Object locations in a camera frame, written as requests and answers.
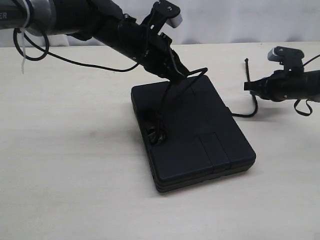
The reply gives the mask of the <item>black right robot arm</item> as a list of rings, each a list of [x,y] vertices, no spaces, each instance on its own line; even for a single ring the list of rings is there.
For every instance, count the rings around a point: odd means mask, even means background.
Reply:
[[[244,83],[244,90],[263,100],[320,101],[320,72],[318,70],[296,73],[276,70],[272,75]]]

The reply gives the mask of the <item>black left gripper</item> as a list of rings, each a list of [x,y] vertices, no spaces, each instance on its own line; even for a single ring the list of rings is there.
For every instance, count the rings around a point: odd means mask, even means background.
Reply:
[[[165,33],[149,36],[146,54],[140,65],[160,78],[184,80],[190,71],[181,62],[178,54],[171,48],[172,39]]]

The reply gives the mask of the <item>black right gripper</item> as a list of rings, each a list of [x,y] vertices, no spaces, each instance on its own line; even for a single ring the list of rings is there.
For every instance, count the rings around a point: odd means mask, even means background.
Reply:
[[[283,73],[281,70],[276,70],[268,77],[245,82],[244,90],[253,96],[273,102],[304,99],[302,75],[291,71]]]

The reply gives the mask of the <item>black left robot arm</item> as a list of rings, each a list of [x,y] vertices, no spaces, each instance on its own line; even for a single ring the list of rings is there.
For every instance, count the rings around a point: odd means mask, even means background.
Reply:
[[[47,39],[67,35],[80,41],[96,39],[160,78],[178,83],[190,71],[171,48],[164,25],[178,27],[181,10],[166,0],[156,1],[142,23],[111,0],[3,0],[1,29],[26,30]]]

